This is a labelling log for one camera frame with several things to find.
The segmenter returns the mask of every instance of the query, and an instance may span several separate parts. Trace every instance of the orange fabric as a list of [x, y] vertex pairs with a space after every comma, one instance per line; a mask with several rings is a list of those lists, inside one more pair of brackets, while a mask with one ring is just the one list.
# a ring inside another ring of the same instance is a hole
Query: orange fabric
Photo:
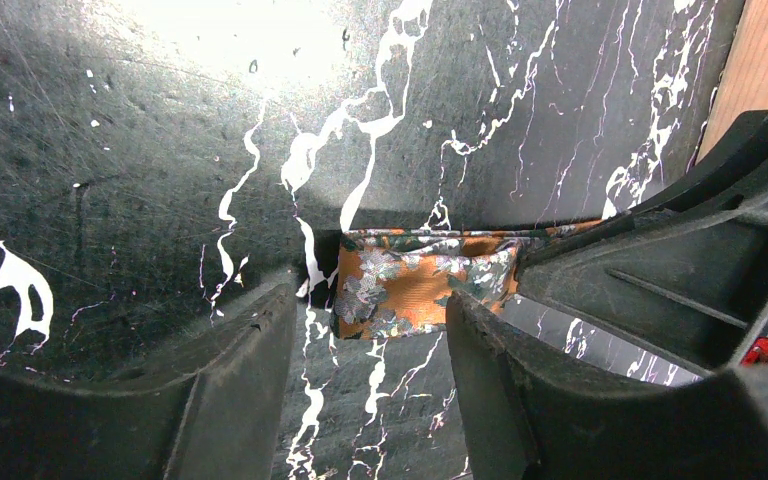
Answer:
[[340, 245], [334, 329], [340, 338], [440, 330], [455, 288], [499, 312], [516, 291], [518, 255], [596, 223], [517, 232], [347, 232]]

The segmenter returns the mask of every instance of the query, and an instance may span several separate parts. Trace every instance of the wooden board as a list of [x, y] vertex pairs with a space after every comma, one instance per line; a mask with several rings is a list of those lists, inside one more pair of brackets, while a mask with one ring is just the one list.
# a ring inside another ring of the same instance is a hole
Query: wooden board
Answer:
[[698, 158], [738, 114], [758, 109], [768, 109], [768, 0], [747, 0]]

